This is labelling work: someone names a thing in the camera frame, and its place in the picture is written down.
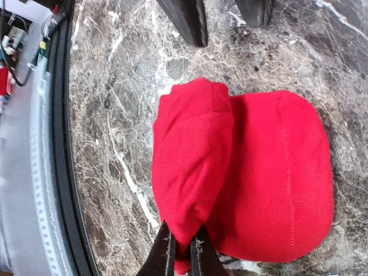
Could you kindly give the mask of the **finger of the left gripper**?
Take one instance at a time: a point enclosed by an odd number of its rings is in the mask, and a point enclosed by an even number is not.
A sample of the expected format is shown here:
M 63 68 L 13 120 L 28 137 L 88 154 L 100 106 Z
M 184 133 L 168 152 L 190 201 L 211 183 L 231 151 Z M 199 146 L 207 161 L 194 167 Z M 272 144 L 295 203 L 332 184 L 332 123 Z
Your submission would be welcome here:
M 208 46 L 203 0 L 157 0 L 184 41 L 195 47 Z
M 275 0 L 236 0 L 235 2 L 249 27 L 269 25 Z

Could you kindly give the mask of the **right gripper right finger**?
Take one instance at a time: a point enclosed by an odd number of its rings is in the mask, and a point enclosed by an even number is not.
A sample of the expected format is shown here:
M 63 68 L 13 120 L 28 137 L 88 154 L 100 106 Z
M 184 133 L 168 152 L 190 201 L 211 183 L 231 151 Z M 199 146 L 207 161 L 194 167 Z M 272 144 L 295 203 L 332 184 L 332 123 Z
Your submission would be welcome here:
M 221 264 L 206 226 L 203 224 L 190 243 L 191 276 L 229 276 Z

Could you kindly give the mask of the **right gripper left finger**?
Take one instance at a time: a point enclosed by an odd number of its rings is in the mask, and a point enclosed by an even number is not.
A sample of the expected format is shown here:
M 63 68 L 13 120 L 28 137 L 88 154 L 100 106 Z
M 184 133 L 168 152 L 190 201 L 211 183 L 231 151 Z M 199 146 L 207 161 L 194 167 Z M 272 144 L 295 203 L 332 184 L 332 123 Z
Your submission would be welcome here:
M 175 253 L 176 239 L 164 221 L 137 276 L 174 276 Z

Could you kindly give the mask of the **red Santa sock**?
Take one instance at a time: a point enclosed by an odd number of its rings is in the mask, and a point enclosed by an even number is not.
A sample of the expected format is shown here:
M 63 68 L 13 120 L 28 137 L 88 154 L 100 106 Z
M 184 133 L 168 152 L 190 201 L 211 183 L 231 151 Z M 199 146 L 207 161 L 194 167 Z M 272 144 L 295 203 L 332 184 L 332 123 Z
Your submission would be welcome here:
M 160 98 L 152 187 L 180 275 L 202 225 L 224 255 L 273 263 L 307 255 L 331 229 L 333 184 L 324 125 L 295 93 L 231 96 L 201 78 Z

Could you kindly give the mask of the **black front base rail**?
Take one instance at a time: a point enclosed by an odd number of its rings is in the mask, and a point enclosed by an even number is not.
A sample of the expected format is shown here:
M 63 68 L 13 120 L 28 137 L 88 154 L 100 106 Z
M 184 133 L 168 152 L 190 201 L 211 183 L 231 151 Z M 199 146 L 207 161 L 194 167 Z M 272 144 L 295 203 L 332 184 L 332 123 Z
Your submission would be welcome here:
M 58 219 L 72 275 L 99 275 L 87 234 L 72 155 L 69 70 L 75 1 L 64 1 L 66 15 L 51 37 L 47 70 L 51 73 L 51 144 Z

